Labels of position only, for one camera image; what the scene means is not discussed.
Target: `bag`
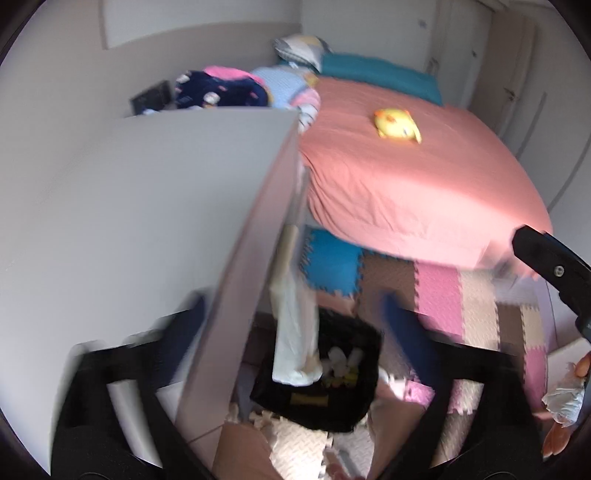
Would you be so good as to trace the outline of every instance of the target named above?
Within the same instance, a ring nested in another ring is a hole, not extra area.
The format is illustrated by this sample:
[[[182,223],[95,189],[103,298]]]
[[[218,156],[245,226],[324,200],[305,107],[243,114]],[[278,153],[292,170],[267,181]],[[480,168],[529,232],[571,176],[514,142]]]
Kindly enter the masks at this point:
[[[382,335],[359,318],[319,309],[318,350],[328,358],[332,347],[348,357],[353,348],[363,351],[354,381],[321,378],[308,387],[293,387],[272,380],[273,356],[262,364],[251,400],[310,430],[352,432],[365,417],[378,384],[378,359]]]

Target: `toy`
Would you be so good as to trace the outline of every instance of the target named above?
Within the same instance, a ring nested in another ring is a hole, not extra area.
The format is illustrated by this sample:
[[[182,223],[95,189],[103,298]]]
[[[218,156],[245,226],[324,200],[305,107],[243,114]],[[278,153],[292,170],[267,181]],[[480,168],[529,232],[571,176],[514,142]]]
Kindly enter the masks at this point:
[[[572,383],[573,380],[579,381],[581,389],[584,392],[584,381],[589,375],[589,369],[591,367],[591,352],[585,355],[579,363],[572,366],[572,370],[567,377],[563,380],[563,384],[565,381],[568,383]],[[573,400],[574,398],[570,399],[564,404],[564,415],[568,413],[570,408],[573,408]],[[537,412],[534,415],[539,418],[540,420],[552,420],[553,424],[546,435],[544,440],[544,445],[542,448],[542,454],[544,458],[548,458],[551,455],[558,455],[561,453],[566,446],[569,444],[570,436],[574,432],[576,428],[576,417],[579,415],[579,408],[575,408],[576,414],[575,418],[567,418],[566,416],[562,415],[562,412],[553,414],[552,412],[546,410],[544,412]]]
[[[423,141],[417,124],[408,110],[386,108],[375,112],[375,126],[382,138],[415,139],[417,143]]]

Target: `pink bed sheet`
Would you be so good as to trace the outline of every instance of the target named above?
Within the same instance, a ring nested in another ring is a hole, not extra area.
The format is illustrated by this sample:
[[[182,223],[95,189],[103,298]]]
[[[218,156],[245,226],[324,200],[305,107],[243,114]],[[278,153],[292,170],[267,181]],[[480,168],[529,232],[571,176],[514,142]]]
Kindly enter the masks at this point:
[[[509,149],[468,111],[322,78],[322,109],[302,136],[310,209],[334,235],[396,257],[491,268],[515,262],[522,225],[550,232],[544,203]],[[409,110],[423,143],[382,139],[374,111]]]

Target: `white panel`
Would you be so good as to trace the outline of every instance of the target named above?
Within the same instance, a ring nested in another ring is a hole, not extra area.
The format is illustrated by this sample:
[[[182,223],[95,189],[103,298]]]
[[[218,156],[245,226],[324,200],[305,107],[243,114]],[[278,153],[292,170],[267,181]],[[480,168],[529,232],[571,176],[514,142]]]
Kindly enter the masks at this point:
[[[587,263],[591,263],[591,153],[587,154],[581,169],[552,210],[550,218],[554,225],[554,235]],[[558,292],[550,288],[554,318],[560,346],[579,337],[574,326],[576,315],[558,297]]]
[[[444,103],[467,108],[488,43],[492,11],[473,0],[454,0],[439,60],[437,81]]]
[[[532,18],[537,30],[530,72],[503,141],[521,152],[520,163],[549,205],[591,131],[591,61],[558,12],[527,4],[513,8]],[[544,93],[545,107],[524,145]]]
[[[303,0],[302,28],[336,52],[424,71],[436,6],[436,0]]]
[[[300,23],[301,0],[103,0],[108,48],[167,30],[220,22]]]

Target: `pillow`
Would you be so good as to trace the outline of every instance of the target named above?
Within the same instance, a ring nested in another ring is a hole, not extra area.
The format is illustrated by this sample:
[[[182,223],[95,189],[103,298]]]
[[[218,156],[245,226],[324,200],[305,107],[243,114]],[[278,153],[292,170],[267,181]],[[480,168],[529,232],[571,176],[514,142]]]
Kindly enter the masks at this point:
[[[353,54],[327,53],[322,60],[322,75],[370,83],[443,106],[435,77],[386,60]]]
[[[274,47],[282,59],[312,67],[317,72],[322,68],[322,56],[330,51],[325,41],[302,34],[278,38]]]

